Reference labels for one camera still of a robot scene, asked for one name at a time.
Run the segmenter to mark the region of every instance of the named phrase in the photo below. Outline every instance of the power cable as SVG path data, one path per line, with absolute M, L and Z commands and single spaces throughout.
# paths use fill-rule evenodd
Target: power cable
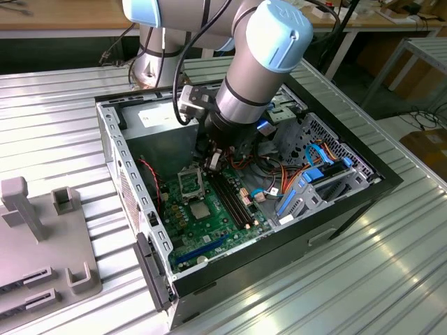
M 110 63 L 105 63 L 105 61 L 107 61 L 110 57 L 110 51 L 112 51 L 112 48 L 118 44 L 118 42 L 125 37 L 125 35 L 127 35 L 127 33 L 132 30 L 135 27 L 135 23 L 131 24 L 125 31 L 122 32 L 121 35 L 119 35 L 118 39 L 105 51 L 103 52 L 103 54 L 101 55 L 101 58 L 99 59 L 99 65 L 103 66 L 103 65 L 113 65 Z
M 131 81 L 131 72 L 133 65 L 135 64 L 135 61 L 139 59 L 142 55 L 146 53 L 147 46 L 149 45 L 149 40 L 151 39 L 152 31 L 154 30 L 153 27 L 149 28 L 149 32 L 147 33 L 146 42 L 145 42 L 145 48 L 140 52 L 140 54 L 137 54 L 136 57 L 132 60 L 131 65 L 129 66 L 129 71 L 127 73 L 127 80 L 129 81 L 129 85 L 132 85 Z
M 335 23 L 334 23 L 334 27 L 332 28 L 332 31 L 327 36 L 324 36 L 322 38 L 318 38 L 318 39 L 316 39 L 315 41 L 313 41 L 310 44 L 311 45 L 315 45 L 315 44 L 322 43 L 322 42 L 324 42 L 326 40 L 330 40 L 337 33 L 337 31 L 338 31 L 338 29 L 340 27 L 340 24 L 341 24 L 340 18 L 338 16 L 338 14 L 336 14 L 336 12 L 333 9 L 331 9 L 331 7 L 329 7 L 325 3 L 321 3 L 318 0 L 305 0 L 305 1 L 310 2 L 310 3 L 312 3 L 312 4 L 316 5 L 316 6 L 323 7 L 324 9 L 326 9 L 326 11 L 328 13 L 330 13 L 335 18 Z
M 208 21 L 201 29 L 200 31 L 186 44 L 184 47 L 180 59 L 177 62 L 177 66 L 175 67 L 174 72 L 174 84 L 173 84 L 173 107 L 174 107 L 174 113 L 175 118 L 177 121 L 183 125 L 186 126 L 189 124 L 190 119 L 183 120 L 180 116 L 179 112 L 179 106 L 177 104 L 177 94 L 178 94 L 178 86 L 179 86 L 179 78 L 180 78 L 180 71 L 182 70 L 182 64 L 184 60 L 186 59 L 186 54 L 189 49 L 194 45 L 194 43 L 222 16 L 222 14 L 225 12 L 225 10 L 228 8 L 232 0 L 226 0 L 225 3 L 220 7 L 220 9 L 217 11 L 217 13 L 212 17 L 210 21 Z
M 343 30 L 346 28 L 346 25 L 348 24 L 349 19 L 351 19 L 352 13 L 354 13 L 354 10 L 356 9 L 359 2 L 360 0 L 352 0 L 348 12 L 344 16 L 342 23 L 337 28 L 333 36 L 331 36 L 331 39 L 328 42 L 328 45 L 325 47 L 325 51 L 323 51 L 323 53 L 321 54 L 316 67 L 320 72 L 323 72 L 323 68 L 325 68 L 326 63 L 331 57 L 333 57 L 332 54 L 335 52 L 335 46 L 339 43 L 339 40 L 343 34 Z
M 163 28 L 163 37 L 162 37 L 162 39 L 161 39 L 161 60 L 160 60 L 160 70 L 159 70 L 159 76 L 158 76 L 157 79 L 156 79 L 155 87 L 154 87 L 154 88 L 157 88 L 157 87 L 159 86 L 159 84 L 160 84 L 161 71 L 163 70 L 163 63 L 164 63 L 164 61 L 165 61 L 165 48 L 166 48 L 166 40 L 165 40 L 165 37 L 166 37 L 166 29 Z

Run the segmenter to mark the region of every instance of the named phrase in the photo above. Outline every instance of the workbench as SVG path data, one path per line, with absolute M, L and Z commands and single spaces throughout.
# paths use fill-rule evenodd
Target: workbench
M 193 82 L 223 79 L 231 57 L 185 63 Z M 94 97 L 129 90 L 125 68 L 0 77 L 0 179 L 29 196 L 81 194 L 103 291 L 14 334 L 165 334 L 131 247 L 102 151 Z M 404 183 L 345 234 L 173 334 L 445 334 L 447 185 L 303 61 L 292 76 Z
M 0 9 L 0 39 L 112 37 L 119 36 L 130 25 L 124 16 L 121 0 L 27 0 L 27 3 L 27 9 L 34 13 L 31 17 Z M 301 11 L 314 26 L 314 32 L 332 31 L 334 20 L 313 15 L 311 6 L 305 6 Z M 378 13 L 359 15 L 348 22 L 344 30 L 347 34 L 325 75 L 329 79 L 334 77 L 360 32 L 426 30 L 428 36 L 434 37 L 443 26 L 444 23 L 437 20 L 429 20 L 427 25 L 415 22 L 394 24 Z M 138 27 L 128 33 L 128 36 L 138 35 Z M 214 50 L 204 50 L 203 57 L 212 57 L 213 54 Z

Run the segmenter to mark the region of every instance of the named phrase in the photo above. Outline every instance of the black cable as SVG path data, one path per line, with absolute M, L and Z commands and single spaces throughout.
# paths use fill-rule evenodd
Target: black cable
M 413 124 L 410 121 L 407 121 L 406 119 L 404 119 L 402 117 L 403 115 L 411 116 L 411 118 L 418 125 L 415 125 L 415 124 Z M 399 117 L 403 122 L 413 126 L 414 128 L 416 128 L 416 129 L 418 129 L 420 131 L 425 131 L 426 129 L 435 129 L 437 126 L 440 126 L 442 128 L 447 128 L 447 119 L 444 116 L 442 116 L 442 115 L 437 115 L 437 111 L 436 110 L 434 112 L 431 112 L 431 111 L 420 110 L 417 106 L 411 106 L 411 110 L 410 111 L 397 113 L 397 114 L 394 114 L 393 116 Z M 427 125 L 427 124 L 422 123 L 418 119 L 418 117 L 426 119 L 429 122 L 432 122 L 433 125 Z
M 436 109 L 434 110 L 434 114 L 437 114 L 437 113 L 439 112 L 439 109 L 440 109 L 441 107 L 444 107 L 445 105 L 447 105 L 447 102 L 446 102 L 446 103 L 442 103 L 442 104 L 440 104 L 438 107 L 436 107 Z
M 340 18 L 340 12 L 342 11 L 342 1 L 340 1 L 340 5 L 338 6 L 337 16 Z
M 340 27 L 340 24 L 341 24 L 338 14 L 336 14 L 336 12 L 333 9 L 331 9 L 331 7 L 327 6 L 325 3 L 321 3 L 318 0 L 305 0 L 305 1 L 313 3 L 316 6 L 323 7 L 324 9 L 326 9 L 326 11 L 328 13 L 330 13 L 335 18 L 335 23 L 334 23 L 334 27 L 332 28 L 332 31 L 328 35 L 326 35 L 322 38 L 318 38 L 310 44 L 315 45 L 315 44 L 319 44 L 321 42 L 331 39 L 337 33 L 337 31 Z
M 132 60 L 131 65 L 129 66 L 129 71 L 127 73 L 127 80 L 129 81 L 129 85 L 132 85 L 132 81 L 131 81 L 132 67 L 133 67 L 135 61 L 146 53 L 147 46 L 149 45 L 149 40 L 151 39 L 151 35 L 152 35 L 152 31 L 153 30 L 154 30 L 153 27 L 149 28 L 149 32 L 147 33 L 147 37 L 146 37 L 145 48 L 140 52 L 140 54 L 136 55 L 136 57 Z
M 118 39 L 105 51 L 103 52 L 103 54 L 101 55 L 101 58 L 99 59 L 99 65 L 105 65 L 104 62 L 108 60 L 108 58 L 110 57 L 110 51 L 112 50 L 112 48 L 118 44 L 118 42 L 125 37 L 125 35 L 134 28 L 135 23 L 131 24 L 125 31 L 122 32 L 121 35 L 119 35 Z
M 155 89 L 156 89 L 156 88 L 159 86 L 159 84 L 160 84 L 161 71 L 163 70 L 163 63 L 164 63 L 164 61 L 165 61 L 165 49 L 164 49 L 164 48 L 161 48 L 160 70 L 159 70 L 159 76 L 157 77 L 156 82 L 155 82 L 155 86 L 154 86 Z
M 178 86 L 179 86 L 179 77 L 180 77 L 180 71 L 182 69 L 182 64 L 184 60 L 186 59 L 186 54 L 188 50 L 194 45 L 194 43 L 222 16 L 222 14 L 225 12 L 227 7 L 230 5 L 232 0 L 226 0 L 225 3 L 220 7 L 220 9 L 217 11 L 217 13 L 212 17 L 210 21 L 208 21 L 201 29 L 200 31 L 186 44 L 186 46 L 183 48 L 183 51 L 180 55 L 180 59 L 177 62 L 177 66 L 175 67 L 174 72 L 174 84 L 173 84 L 173 107 L 174 107 L 174 113 L 175 118 L 177 121 L 185 126 L 189 124 L 190 119 L 183 120 L 180 116 L 179 112 L 179 106 L 177 104 L 177 93 L 178 93 Z
M 346 25 L 348 24 L 349 19 L 351 19 L 352 13 L 354 13 L 354 10 L 356 9 L 359 2 L 360 0 L 352 0 L 348 12 L 344 16 L 343 22 L 340 24 L 337 30 L 335 30 L 334 34 L 331 34 L 332 36 L 330 37 L 330 41 L 328 42 L 325 51 L 321 54 L 318 65 L 316 67 L 317 70 L 319 70 L 320 72 L 323 72 L 323 68 L 325 67 L 326 63 L 331 57 L 333 57 L 332 54 L 335 51 L 335 46 L 339 43 L 340 36 L 342 36 L 343 30 L 346 28 Z

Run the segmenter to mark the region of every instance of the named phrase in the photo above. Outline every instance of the metal table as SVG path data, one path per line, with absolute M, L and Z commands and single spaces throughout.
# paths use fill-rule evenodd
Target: metal table
M 385 80 L 389 72 L 393 69 L 393 66 L 396 64 L 405 50 L 410 51 L 413 56 L 405 64 L 402 71 L 390 85 L 391 91 L 393 91 L 397 87 L 397 85 L 418 59 L 423 59 L 434 68 L 440 70 L 444 75 L 447 75 L 447 38 L 404 38 L 400 41 L 399 45 L 396 47 L 396 50 L 386 61 L 385 65 L 383 65 L 383 68 L 380 70 L 379 74 L 372 82 L 361 103 L 362 108 L 365 108 L 368 102 L 371 101 L 377 89 Z M 435 106 L 446 94 L 447 91 L 442 91 L 432 101 L 430 107 Z
M 186 63 L 194 81 L 223 78 L 230 58 Z M 129 89 L 125 68 L 0 77 L 0 178 L 24 175 L 30 196 L 79 190 L 98 268 L 99 295 L 14 334 L 165 334 L 131 249 L 104 164 L 93 97 Z M 446 183 L 384 134 L 310 65 L 299 83 L 404 179 L 339 239 L 313 251 L 174 334 L 445 334 Z

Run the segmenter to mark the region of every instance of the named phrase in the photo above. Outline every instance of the wooden desk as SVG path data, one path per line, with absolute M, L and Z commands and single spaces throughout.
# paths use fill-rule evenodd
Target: wooden desk
M 121 0 L 25 0 L 26 16 L 0 8 L 0 38 L 118 36 L 131 22 Z M 138 35 L 135 29 L 129 35 Z
M 26 1 L 27 9 L 34 13 L 31 17 L 0 9 L 0 38 L 118 36 L 130 25 L 122 10 L 122 0 Z M 334 20 L 320 19 L 313 15 L 311 6 L 305 6 L 301 11 L 312 22 L 316 33 L 332 30 Z M 443 25 L 440 21 L 429 21 L 428 27 L 421 23 L 394 24 L 377 13 L 368 16 L 358 15 L 346 26 L 347 34 L 325 76 L 333 78 L 359 32 L 427 29 L 428 36 L 436 36 Z M 128 35 L 138 36 L 138 34 L 138 29 L 134 29 Z M 212 50 L 205 51 L 205 56 L 212 57 L 213 54 Z
M 313 15 L 311 6 L 305 6 L 301 8 L 301 11 L 310 20 L 316 32 L 332 30 L 335 23 L 334 20 L 321 19 Z M 445 22 L 437 20 L 430 20 L 427 23 L 429 31 L 440 29 L 445 25 Z M 425 30 L 426 28 L 425 23 L 424 25 L 418 24 L 418 30 Z M 415 31 L 416 23 L 395 24 L 382 15 L 373 13 L 371 15 L 358 15 L 355 20 L 349 20 L 345 31 L 353 31 L 356 29 L 361 29 L 361 31 Z
M 307 18 L 314 25 L 315 32 L 331 31 L 334 26 L 334 20 L 331 19 L 320 19 L 319 17 L 312 14 L 312 7 L 304 7 L 301 11 L 306 15 Z M 340 45 L 334 59 L 332 60 L 325 76 L 328 79 L 332 79 L 337 72 L 343 58 L 346 56 L 349 48 L 351 47 L 357 34 L 360 32 L 374 32 L 374 31 L 427 31 L 428 37 L 435 37 L 446 25 L 445 22 L 438 20 L 429 20 L 427 24 L 424 22 L 405 23 L 405 24 L 395 24 L 390 20 L 387 20 L 378 13 L 373 13 L 371 15 L 358 15 L 355 20 L 349 20 L 346 25 L 345 32 L 347 33 Z M 395 82 L 393 82 L 394 87 L 396 87 L 402 78 L 408 73 L 409 69 L 415 64 L 416 59 L 412 59 L 408 62 L 405 69 L 399 74 Z

